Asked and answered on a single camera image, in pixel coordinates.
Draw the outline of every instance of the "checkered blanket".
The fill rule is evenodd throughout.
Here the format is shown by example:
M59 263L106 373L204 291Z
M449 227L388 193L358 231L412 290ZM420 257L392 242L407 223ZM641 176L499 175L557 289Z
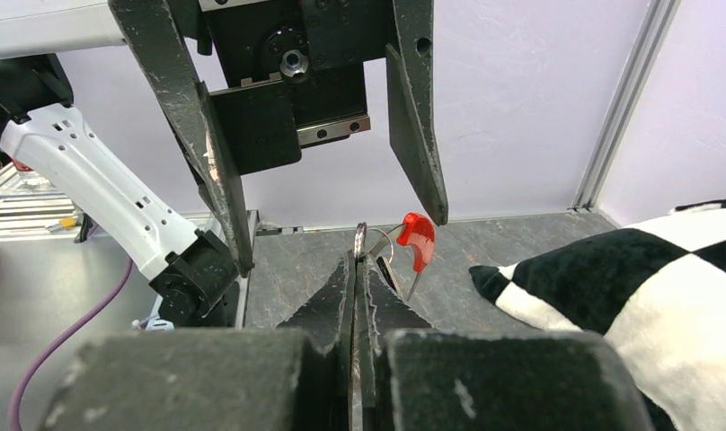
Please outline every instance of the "checkered blanket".
M657 429L726 429L726 200L469 271L517 319L604 336Z

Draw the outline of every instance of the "screw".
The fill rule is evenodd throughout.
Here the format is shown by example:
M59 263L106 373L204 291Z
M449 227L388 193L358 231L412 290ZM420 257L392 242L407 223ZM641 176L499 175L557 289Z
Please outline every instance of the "screw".
M317 30L321 27L321 19L312 15L310 18L307 18L307 27L312 30Z

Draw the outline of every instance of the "orange object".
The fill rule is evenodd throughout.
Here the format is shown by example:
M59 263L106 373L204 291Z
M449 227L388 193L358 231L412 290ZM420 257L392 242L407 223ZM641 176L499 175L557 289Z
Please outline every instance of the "orange object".
M422 272L434 255L434 225L419 213L408 213L403 219L403 231L397 237L397 243L413 247L413 270Z

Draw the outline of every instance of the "fluffy fabric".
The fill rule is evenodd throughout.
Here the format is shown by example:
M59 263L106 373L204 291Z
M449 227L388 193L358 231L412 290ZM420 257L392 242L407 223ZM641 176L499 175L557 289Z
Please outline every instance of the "fluffy fabric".
M469 271L517 319L603 335L657 429L726 429L726 200L671 214Z

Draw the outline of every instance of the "purple cable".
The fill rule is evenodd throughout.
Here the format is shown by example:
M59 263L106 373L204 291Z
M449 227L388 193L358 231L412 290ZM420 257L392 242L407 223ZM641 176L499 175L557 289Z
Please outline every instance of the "purple cable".
M59 347L61 347L62 344L64 344L65 341L67 341L70 337L75 335L76 332L78 332L85 324L89 321L91 321L96 315L101 312L104 308L106 308L107 305L113 300L117 294L120 293L122 290L122 287L125 286L125 283L128 282L128 278L130 278L130 272L133 270L133 260L128 257L128 264L125 267L125 273L122 274L122 278L120 279L119 283L109 292L106 297L104 297L100 303L96 304L95 307L91 311L89 311L85 316L81 317L79 321L76 321L72 324L67 330L61 333L56 339L51 341L51 344L49 344L48 347L46 347L45 350L38 356L37 359L35 359L32 364L27 368L27 370L24 372L24 376L22 379L17 383L16 389L13 391L13 394L11 396L11 400L8 404L8 427L10 431L22 431L22 422L19 418L19 408L22 405L22 398L24 397L24 391L27 389L27 384L30 383L30 380L32 379L32 376L35 375L35 373L38 372L38 368L40 368L41 365L43 365L44 362L53 354L53 352L56 351Z

